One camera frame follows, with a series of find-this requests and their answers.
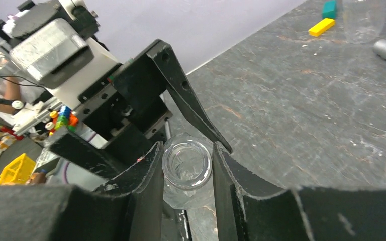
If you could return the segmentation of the clear bottle with blue-white cap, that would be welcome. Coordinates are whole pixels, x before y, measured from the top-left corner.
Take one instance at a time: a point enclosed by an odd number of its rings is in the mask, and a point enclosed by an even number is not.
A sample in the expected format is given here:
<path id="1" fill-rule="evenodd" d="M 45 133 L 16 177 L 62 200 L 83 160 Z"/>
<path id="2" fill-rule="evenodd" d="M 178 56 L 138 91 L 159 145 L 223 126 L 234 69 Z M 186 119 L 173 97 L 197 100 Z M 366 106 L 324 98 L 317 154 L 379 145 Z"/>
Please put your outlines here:
<path id="1" fill-rule="evenodd" d="M 343 0 L 342 20 L 347 42 L 368 43 L 376 39 L 385 24 L 386 1 Z"/>

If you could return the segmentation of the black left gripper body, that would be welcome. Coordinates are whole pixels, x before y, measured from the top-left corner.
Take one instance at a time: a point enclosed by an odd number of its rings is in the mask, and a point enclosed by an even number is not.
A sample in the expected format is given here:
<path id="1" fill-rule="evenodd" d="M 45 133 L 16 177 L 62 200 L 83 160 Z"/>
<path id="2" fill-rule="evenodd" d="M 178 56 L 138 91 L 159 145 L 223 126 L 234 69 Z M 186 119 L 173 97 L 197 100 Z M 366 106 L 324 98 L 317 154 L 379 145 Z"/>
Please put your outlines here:
<path id="1" fill-rule="evenodd" d="M 155 40 L 103 79 L 106 85 L 96 89 L 77 113 L 81 122 L 106 140 L 105 146 L 96 148 L 61 127 L 49 138 L 50 151 L 103 178 L 117 176 L 159 141 L 160 125 L 170 117 L 160 97 L 165 91 L 190 124 L 232 151 L 205 113 L 169 43 Z"/>

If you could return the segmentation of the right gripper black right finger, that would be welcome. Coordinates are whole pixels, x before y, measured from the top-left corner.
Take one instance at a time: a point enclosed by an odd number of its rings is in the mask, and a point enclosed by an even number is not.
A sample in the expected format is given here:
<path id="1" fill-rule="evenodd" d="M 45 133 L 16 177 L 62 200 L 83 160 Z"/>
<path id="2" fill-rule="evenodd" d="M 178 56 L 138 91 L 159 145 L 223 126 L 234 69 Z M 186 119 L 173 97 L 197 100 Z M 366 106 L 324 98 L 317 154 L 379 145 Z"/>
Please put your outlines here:
<path id="1" fill-rule="evenodd" d="M 280 188 L 213 144 L 219 240 L 386 240 L 386 189 Z"/>

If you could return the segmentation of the person's forearm with watch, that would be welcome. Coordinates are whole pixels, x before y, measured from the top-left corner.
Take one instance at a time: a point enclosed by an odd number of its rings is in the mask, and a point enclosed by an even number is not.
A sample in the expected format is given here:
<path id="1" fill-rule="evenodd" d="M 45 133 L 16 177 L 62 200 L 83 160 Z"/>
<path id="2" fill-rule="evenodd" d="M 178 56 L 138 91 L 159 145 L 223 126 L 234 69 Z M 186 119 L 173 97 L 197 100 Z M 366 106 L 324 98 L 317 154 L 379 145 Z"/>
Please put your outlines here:
<path id="1" fill-rule="evenodd" d="M 6 100 L 22 100 L 19 80 L 14 77 L 7 77 L 6 81 L 0 84 L 0 98 Z M 15 109 L 10 105 L 0 104 L 0 112 L 5 114 L 13 114 Z"/>

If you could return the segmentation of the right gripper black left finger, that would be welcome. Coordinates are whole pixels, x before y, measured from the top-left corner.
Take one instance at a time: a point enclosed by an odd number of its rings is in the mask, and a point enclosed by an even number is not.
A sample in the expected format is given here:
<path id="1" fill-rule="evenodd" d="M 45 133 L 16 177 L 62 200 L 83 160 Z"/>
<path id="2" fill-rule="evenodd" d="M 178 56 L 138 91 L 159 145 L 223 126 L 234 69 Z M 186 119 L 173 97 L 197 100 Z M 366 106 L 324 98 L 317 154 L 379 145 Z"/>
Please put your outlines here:
<path id="1" fill-rule="evenodd" d="M 0 240 L 160 240 L 163 143 L 90 192 L 75 185 L 0 186 Z"/>

